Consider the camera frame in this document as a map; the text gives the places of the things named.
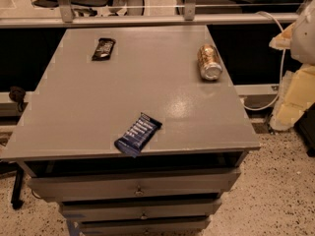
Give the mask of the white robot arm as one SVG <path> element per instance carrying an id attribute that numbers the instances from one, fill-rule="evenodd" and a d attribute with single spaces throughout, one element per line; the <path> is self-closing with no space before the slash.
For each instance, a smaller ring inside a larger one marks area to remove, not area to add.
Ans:
<path id="1" fill-rule="evenodd" d="M 286 131 L 315 103 L 315 1 L 269 45 L 289 49 L 291 58 L 302 64 L 296 72 L 285 73 L 270 120 L 274 130 Z"/>

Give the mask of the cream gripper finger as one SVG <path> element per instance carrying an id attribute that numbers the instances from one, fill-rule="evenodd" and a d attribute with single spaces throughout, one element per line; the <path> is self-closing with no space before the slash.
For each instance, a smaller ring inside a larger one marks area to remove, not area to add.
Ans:
<path id="1" fill-rule="evenodd" d="M 277 50 L 290 49 L 293 27 L 294 24 L 290 24 L 281 33 L 273 37 L 269 46 Z"/>
<path id="2" fill-rule="evenodd" d="M 315 103 L 315 67 L 303 64 L 296 72 L 286 71 L 279 90 L 270 126 L 286 131 Z"/>

